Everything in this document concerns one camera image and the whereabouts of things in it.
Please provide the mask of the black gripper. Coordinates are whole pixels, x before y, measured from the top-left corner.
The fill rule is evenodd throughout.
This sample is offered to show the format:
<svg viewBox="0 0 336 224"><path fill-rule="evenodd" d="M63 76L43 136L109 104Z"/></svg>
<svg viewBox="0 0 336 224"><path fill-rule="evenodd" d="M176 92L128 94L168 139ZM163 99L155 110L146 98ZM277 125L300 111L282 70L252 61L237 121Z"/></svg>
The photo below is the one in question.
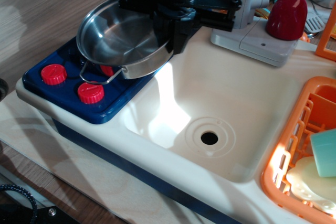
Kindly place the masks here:
<svg viewBox="0 0 336 224"><path fill-rule="evenodd" d="M153 29L159 46L181 54L199 25L231 31L241 0L119 0L123 9L153 14ZM194 18L186 18L191 12Z"/></svg>

